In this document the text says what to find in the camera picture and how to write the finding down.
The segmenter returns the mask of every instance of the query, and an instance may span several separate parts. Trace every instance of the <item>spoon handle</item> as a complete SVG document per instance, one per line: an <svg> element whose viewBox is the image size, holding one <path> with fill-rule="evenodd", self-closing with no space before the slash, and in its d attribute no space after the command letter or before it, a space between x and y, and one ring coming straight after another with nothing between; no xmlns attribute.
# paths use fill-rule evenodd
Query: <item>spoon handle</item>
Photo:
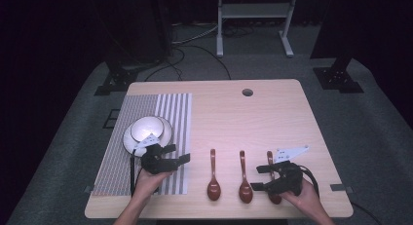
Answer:
<svg viewBox="0 0 413 225"><path fill-rule="evenodd" d="M210 164L212 167L212 177L215 177L215 149L210 150Z"/></svg>
<svg viewBox="0 0 413 225"><path fill-rule="evenodd" d="M273 162L273 152L268 151L268 152L267 152L267 158L268 158L268 165L271 165L271 164L274 163L274 162ZM271 173L271 179L276 179L276 177L275 177L275 175L274 175L274 171L271 170L270 173Z"/></svg>
<svg viewBox="0 0 413 225"><path fill-rule="evenodd" d="M243 170L243 179L246 179L246 174L245 174L245 152L244 152L244 150L240 151L240 160L241 160L241 169Z"/></svg>

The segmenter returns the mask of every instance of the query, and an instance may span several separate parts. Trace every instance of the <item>table surface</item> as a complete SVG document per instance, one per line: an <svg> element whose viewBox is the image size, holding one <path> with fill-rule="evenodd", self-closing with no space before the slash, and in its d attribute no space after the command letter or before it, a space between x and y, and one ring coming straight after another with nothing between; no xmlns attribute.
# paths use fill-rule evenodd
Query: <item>table surface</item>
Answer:
<svg viewBox="0 0 413 225"><path fill-rule="evenodd" d="M253 91L251 96L243 90ZM248 182L269 182L259 174L267 151L310 148L292 160L310 169L319 183L320 199L331 217L349 217L353 208L341 184L308 100L296 80L145 82L131 84L127 95L192 94L191 162L187 195L154 195L140 217L147 219L269 219L304 217L289 202L274 205L265 192L253 192L250 204L239 198L240 151L245 151ZM216 150L216 177L221 197L210 201L210 149ZM90 196L89 218L118 217L130 196Z"/></svg>

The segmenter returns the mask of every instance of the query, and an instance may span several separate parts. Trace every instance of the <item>human hand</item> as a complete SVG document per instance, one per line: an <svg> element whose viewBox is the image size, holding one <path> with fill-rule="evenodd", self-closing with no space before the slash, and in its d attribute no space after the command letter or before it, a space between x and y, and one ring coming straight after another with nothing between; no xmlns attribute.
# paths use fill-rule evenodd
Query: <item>human hand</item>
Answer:
<svg viewBox="0 0 413 225"><path fill-rule="evenodd" d="M122 211L118 219L116 219L114 224L136 224L140 213L149 202L152 194L159 187L162 181L166 177L172 175L172 173L173 171L151 174L145 169L142 169L139 173L139 177L137 178L135 190L130 202L125 207L124 211Z"/></svg>
<svg viewBox="0 0 413 225"><path fill-rule="evenodd" d="M332 219L328 216L321 202L319 196L314 189L313 184L303 178L303 188L301 194L295 196L292 192L281 193L280 196L291 202L294 206L300 209L306 216L322 225L334 224Z"/></svg>
<svg viewBox="0 0 413 225"><path fill-rule="evenodd" d="M147 203L151 195L155 192L159 185L161 185L162 181L172 174L173 171L151 174L145 169L142 169L139 173L138 179L136 180L132 199L137 196L143 200L144 203Z"/></svg>

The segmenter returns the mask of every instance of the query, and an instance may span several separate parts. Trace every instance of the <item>spoon bowl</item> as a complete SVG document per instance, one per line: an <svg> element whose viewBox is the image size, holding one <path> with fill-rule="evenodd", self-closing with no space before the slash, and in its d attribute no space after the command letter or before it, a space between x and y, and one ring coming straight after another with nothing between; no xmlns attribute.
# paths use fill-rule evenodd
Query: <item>spoon bowl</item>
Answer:
<svg viewBox="0 0 413 225"><path fill-rule="evenodd" d="M268 158L268 165L271 165L271 164L274 163L273 162L273 152L268 151L267 152L267 158ZM271 174L271 180L276 179L276 177L274 176L274 171L273 170L271 170L270 174ZM268 198L270 199L270 201L273 204L276 204L276 205L278 205L282 202L282 197L278 194L268 194Z"/></svg>
<svg viewBox="0 0 413 225"><path fill-rule="evenodd" d="M210 150L210 164L212 168L212 179L206 188L206 192L212 201L216 201L219 199L219 196L221 196L221 187L215 177L215 149Z"/></svg>
<svg viewBox="0 0 413 225"><path fill-rule="evenodd" d="M240 186L240 199L246 204L249 204L252 201L252 188L246 180L245 174L245 152L244 150L240 151L240 160L241 160L241 169L243 171L243 183Z"/></svg>

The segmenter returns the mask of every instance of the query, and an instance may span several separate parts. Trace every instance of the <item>striped placemat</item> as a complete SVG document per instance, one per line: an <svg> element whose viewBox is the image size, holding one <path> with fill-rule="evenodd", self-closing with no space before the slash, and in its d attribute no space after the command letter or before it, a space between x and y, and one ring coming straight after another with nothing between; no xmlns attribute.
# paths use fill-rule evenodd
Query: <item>striped placemat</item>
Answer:
<svg viewBox="0 0 413 225"><path fill-rule="evenodd" d="M127 127L139 118L159 116L168 120L172 125L170 144L176 145L176 151L166 154L166 159L177 159L181 155L190 153L191 105L191 94L126 95L103 157L92 195L126 196L131 194L131 154L123 145L123 136ZM177 172L165 179L158 194L187 194L189 164L179 167Z"/></svg>

